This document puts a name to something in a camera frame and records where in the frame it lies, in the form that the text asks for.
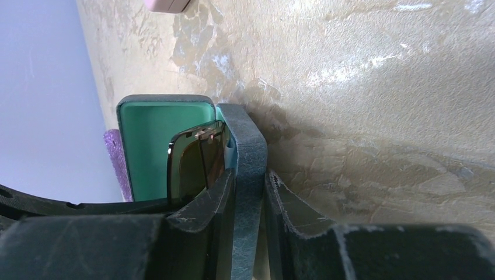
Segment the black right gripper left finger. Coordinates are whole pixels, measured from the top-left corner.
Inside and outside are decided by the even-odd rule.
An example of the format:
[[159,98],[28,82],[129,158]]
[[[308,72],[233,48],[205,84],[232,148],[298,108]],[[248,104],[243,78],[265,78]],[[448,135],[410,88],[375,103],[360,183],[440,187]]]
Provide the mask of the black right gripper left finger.
[[2,279],[229,279],[235,174],[162,199],[71,205],[1,187]]

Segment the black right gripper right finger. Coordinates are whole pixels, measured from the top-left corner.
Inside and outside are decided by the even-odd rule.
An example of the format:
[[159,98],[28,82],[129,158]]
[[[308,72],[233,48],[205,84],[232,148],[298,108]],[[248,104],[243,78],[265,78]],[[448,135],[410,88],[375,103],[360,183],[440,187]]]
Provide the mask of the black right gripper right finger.
[[494,247],[459,224],[339,224],[268,171],[265,221],[273,279],[493,279]]

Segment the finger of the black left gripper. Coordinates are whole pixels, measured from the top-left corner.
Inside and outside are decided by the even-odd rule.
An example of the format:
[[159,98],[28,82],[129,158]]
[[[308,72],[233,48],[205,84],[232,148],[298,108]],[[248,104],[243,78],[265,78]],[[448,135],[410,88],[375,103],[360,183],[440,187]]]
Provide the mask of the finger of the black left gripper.
[[15,221],[27,216],[169,214],[177,210],[178,206],[169,204],[167,199],[73,204],[37,197],[1,185],[1,216]]

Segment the brown frame glasses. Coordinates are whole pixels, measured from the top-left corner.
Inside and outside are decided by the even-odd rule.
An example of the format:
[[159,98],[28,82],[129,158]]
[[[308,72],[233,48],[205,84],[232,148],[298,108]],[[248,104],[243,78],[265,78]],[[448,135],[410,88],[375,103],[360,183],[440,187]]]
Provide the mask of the brown frame glasses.
[[176,134],[169,143],[167,200],[182,204],[211,188],[225,171],[226,125],[215,120]]

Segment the grey glasses case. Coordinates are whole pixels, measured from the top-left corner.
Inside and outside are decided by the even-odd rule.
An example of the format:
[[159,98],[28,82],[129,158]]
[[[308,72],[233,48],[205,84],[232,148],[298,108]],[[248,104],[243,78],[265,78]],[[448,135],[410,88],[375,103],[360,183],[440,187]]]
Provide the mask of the grey glasses case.
[[174,212],[157,249],[166,279],[252,279],[266,141],[237,104],[196,94],[133,94],[116,106],[134,201]]

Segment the pink glasses case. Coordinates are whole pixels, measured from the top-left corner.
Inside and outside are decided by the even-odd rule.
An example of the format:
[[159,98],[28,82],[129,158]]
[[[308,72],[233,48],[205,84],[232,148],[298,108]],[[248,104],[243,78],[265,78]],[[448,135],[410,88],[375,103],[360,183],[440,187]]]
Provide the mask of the pink glasses case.
[[144,0],[144,5],[152,12],[177,14],[183,12],[190,0]]

